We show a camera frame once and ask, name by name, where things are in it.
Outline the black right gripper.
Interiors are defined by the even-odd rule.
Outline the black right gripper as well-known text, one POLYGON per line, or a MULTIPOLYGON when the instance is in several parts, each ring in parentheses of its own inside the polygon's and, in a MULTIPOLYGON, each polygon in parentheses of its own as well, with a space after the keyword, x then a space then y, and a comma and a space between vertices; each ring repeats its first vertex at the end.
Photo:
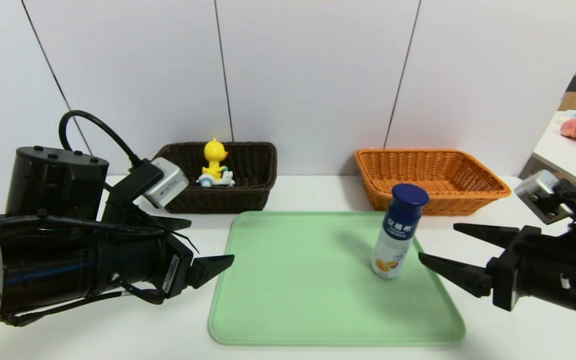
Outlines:
POLYGON ((576 309, 575 299, 562 287, 560 276, 568 264, 555 236, 532 226, 519 229, 455 223, 453 230, 502 248, 503 252, 491 258, 486 269, 419 253, 419 261, 430 271, 477 298, 490 296, 493 289, 493 304, 508 312, 521 297, 535 297, 565 309, 576 309))

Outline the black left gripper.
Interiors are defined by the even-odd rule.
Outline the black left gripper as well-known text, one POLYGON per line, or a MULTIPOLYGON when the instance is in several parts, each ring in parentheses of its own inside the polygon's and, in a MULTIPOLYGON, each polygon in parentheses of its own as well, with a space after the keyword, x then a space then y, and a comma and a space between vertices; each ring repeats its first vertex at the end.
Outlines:
POLYGON ((178 296, 186 285, 199 289, 235 260, 233 254, 193 260, 193 251, 171 234, 122 242, 100 240, 94 250, 95 294, 121 287, 114 280, 114 275, 118 275, 126 284, 153 285, 157 295, 165 299, 178 296))

